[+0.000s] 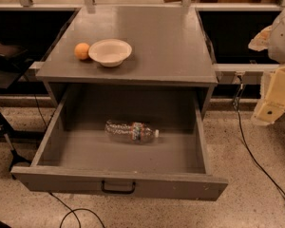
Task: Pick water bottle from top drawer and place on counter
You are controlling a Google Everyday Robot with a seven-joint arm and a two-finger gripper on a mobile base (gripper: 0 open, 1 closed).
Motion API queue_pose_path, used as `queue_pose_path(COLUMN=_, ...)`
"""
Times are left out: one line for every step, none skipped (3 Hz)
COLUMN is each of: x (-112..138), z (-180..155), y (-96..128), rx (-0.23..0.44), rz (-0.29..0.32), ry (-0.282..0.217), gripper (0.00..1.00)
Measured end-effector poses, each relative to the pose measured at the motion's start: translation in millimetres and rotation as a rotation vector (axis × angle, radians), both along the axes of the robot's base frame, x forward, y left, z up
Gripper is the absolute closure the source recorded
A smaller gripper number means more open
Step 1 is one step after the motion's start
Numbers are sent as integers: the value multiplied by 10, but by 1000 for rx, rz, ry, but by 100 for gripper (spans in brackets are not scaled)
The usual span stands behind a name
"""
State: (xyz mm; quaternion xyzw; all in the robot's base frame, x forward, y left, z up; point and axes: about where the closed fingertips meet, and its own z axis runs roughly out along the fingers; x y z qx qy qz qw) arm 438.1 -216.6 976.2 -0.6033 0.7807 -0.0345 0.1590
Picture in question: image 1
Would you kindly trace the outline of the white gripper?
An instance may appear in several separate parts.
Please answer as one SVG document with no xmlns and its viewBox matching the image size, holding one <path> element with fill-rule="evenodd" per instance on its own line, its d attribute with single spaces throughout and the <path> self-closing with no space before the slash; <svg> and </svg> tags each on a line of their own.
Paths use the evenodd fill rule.
<svg viewBox="0 0 285 228">
<path fill-rule="evenodd" d="M 285 65 L 263 73 L 260 95 L 252 123 L 260 126 L 273 124 L 285 113 Z"/>
</svg>

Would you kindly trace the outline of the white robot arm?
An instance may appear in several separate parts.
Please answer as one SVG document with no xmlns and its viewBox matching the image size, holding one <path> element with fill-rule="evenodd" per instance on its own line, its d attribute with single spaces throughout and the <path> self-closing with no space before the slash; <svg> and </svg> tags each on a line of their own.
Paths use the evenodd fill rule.
<svg viewBox="0 0 285 228">
<path fill-rule="evenodd" d="M 273 124 L 285 113 L 285 8 L 270 26 L 250 41 L 248 49 L 267 49 L 269 58 L 279 63 L 273 72 L 263 73 L 261 99 L 252 116 L 254 124 L 266 126 Z"/>
</svg>

